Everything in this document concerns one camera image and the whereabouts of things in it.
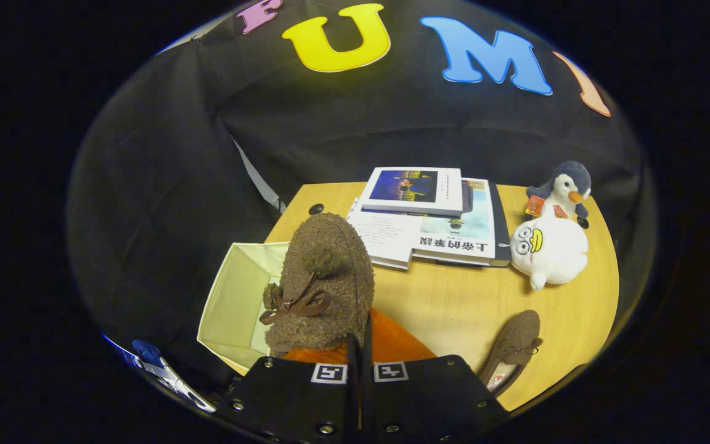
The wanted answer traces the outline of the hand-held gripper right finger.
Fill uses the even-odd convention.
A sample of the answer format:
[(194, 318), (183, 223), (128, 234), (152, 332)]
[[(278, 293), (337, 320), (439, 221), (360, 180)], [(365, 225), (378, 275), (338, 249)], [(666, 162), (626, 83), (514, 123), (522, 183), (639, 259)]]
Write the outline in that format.
[(461, 356), (375, 359), (373, 318), (360, 368), (361, 443), (477, 443), (508, 421), (508, 411)]

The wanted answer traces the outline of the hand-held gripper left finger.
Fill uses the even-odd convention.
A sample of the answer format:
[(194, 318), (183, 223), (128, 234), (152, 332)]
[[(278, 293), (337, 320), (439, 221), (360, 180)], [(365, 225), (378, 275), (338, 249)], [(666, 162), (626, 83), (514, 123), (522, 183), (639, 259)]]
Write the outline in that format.
[(225, 413), (262, 440), (353, 443), (362, 430), (361, 349), (350, 335), (346, 364), (264, 356), (226, 392)]

